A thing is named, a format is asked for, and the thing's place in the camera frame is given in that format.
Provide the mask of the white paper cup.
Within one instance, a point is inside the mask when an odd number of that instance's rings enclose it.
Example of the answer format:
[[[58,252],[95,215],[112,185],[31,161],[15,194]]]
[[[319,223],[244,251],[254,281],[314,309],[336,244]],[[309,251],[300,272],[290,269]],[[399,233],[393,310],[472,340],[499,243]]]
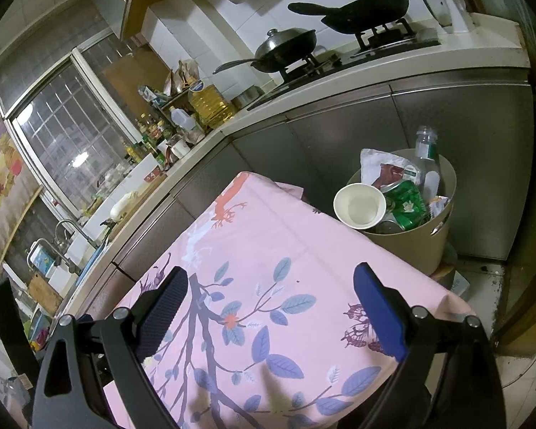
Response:
[[[386,213],[386,199],[379,189],[363,183],[344,186],[334,197],[333,209],[346,226],[358,231],[374,228]]]

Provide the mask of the red plastic wrapper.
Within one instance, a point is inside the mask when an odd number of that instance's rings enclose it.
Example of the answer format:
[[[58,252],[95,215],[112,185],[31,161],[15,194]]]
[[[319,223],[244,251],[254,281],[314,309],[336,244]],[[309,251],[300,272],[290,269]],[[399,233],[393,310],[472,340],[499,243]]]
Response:
[[[373,182],[373,186],[381,189],[384,186],[399,182],[405,177],[405,170],[392,164],[381,164],[381,172]]]

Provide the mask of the white tissue paper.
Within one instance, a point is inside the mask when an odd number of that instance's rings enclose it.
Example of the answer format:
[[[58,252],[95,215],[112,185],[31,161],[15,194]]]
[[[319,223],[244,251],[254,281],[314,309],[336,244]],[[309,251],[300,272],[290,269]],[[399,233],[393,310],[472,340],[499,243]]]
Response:
[[[373,186],[373,182],[381,172],[381,164],[401,167],[405,170],[403,180],[414,184],[420,182],[420,170],[412,161],[393,153],[371,148],[363,148],[360,152],[360,182]]]

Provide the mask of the clear plastic water bottle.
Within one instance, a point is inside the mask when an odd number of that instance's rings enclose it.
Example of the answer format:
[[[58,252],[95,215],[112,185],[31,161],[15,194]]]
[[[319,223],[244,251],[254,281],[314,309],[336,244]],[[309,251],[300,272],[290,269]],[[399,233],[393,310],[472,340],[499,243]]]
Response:
[[[415,159],[421,171],[420,189],[424,201],[430,203],[441,184],[441,168],[438,159],[438,134],[428,126],[420,126],[415,138]]]

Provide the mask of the beige round trash bin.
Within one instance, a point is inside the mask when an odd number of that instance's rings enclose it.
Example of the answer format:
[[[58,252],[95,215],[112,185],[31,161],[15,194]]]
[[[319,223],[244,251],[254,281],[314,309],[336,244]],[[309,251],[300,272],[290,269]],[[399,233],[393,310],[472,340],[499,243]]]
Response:
[[[449,231],[449,218],[454,209],[457,175],[450,161],[440,156],[441,188],[448,198],[442,212],[436,218],[409,231],[381,235],[374,231],[362,231],[363,235],[391,254],[407,262],[423,274],[431,276],[441,263]]]

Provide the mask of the kitchen window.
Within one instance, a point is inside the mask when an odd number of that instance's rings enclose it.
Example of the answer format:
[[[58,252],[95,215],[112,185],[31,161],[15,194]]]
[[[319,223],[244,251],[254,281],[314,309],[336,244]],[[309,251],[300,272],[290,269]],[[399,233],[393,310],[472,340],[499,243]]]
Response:
[[[0,109],[44,187],[80,217],[106,178],[142,142],[137,121],[150,112],[137,94],[166,68],[138,38],[109,30],[81,45],[18,46],[0,62]]]

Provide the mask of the pink printed tablecloth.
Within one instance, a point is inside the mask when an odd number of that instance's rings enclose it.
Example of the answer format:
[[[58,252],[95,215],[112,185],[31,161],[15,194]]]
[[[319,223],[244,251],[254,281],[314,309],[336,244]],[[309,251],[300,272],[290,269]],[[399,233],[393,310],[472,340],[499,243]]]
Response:
[[[144,371],[182,428],[328,428],[384,384],[382,349],[354,291],[366,262],[410,305],[459,321],[471,307],[306,204],[302,190],[239,173],[122,298],[174,267],[187,295]]]

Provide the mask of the steel sink faucet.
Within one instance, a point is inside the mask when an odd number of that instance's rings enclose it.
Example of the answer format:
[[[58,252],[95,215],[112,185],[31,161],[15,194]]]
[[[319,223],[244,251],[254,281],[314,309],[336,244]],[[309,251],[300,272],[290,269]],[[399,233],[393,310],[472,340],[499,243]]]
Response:
[[[89,237],[77,222],[71,219],[62,219],[61,221],[58,221],[54,228],[54,238],[56,244],[60,248],[68,248],[68,246],[71,244],[70,239],[74,235],[81,236],[91,247],[95,249],[99,247],[98,242]]]

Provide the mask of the wooden cutting board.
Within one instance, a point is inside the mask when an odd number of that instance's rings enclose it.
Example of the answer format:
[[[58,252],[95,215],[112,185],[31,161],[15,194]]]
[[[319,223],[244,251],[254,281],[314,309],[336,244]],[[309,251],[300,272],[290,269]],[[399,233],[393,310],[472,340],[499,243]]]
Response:
[[[142,192],[134,192],[135,198],[128,199],[128,204],[126,205],[125,210],[120,215],[120,218],[115,222],[113,227],[109,228],[109,230],[107,231],[107,234],[104,238],[104,241],[106,243],[109,243],[114,240],[118,233],[123,228],[125,228],[125,225],[128,223],[129,219],[137,212],[137,210],[141,207],[145,200],[150,198],[150,196],[155,193],[155,190],[159,188],[159,186],[164,182],[165,179],[165,174],[159,175],[154,179],[153,182],[149,184],[149,186],[145,190],[143,190]]]

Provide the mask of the white plastic jug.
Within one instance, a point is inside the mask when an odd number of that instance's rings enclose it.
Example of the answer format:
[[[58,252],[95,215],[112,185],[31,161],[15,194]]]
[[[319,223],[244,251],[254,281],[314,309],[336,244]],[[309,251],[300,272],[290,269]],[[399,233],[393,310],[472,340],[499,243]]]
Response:
[[[196,122],[194,118],[186,113],[183,109],[170,109],[171,120],[179,127],[183,128],[186,131],[191,131],[195,126]]]

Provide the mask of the yellow cooking oil jug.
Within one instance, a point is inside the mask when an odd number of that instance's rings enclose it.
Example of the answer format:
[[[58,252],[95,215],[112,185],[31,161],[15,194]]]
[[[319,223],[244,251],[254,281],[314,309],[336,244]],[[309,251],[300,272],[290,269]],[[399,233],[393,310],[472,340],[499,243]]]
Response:
[[[202,79],[189,85],[188,96],[189,103],[201,122],[210,129],[222,126],[235,114],[233,105],[223,98],[216,86],[207,84]]]

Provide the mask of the black gas stove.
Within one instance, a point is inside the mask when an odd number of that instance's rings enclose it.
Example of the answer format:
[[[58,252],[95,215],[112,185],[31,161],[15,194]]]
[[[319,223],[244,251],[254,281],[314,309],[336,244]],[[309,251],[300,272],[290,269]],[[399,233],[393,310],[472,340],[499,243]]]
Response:
[[[342,72],[346,69],[375,61],[387,56],[404,53],[415,49],[431,48],[440,45],[438,32],[433,28],[414,31],[408,22],[402,19],[394,27],[384,29],[364,39],[358,35],[357,49],[346,53],[329,52],[324,54],[322,61],[306,62],[289,73],[288,78],[270,92],[262,95],[246,107],[246,111],[259,108],[280,96],[287,95],[293,90],[308,85],[328,75]]]

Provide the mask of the lidded steel wok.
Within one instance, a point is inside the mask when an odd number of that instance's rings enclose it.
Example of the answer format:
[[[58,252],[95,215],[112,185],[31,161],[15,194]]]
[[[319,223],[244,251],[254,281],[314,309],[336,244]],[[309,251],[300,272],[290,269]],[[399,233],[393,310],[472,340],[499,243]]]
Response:
[[[316,45],[317,34],[313,29],[270,29],[266,40],[256,49],[252,58],[223,63],[215,69],[214,74],[243,64],[249,64],[263,73],[283,72],[297,61],[312,59]]]

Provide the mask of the black frying pan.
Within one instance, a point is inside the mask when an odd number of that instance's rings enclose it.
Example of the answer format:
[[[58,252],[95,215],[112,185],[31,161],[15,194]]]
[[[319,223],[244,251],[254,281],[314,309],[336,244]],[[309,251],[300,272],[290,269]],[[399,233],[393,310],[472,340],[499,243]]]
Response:
[[[301,16],[320,16],[321,22],[332,30],[358,35],[403,19],[409,5],[408,0],[354,0],[341,7],[293,2],[287,9]]]

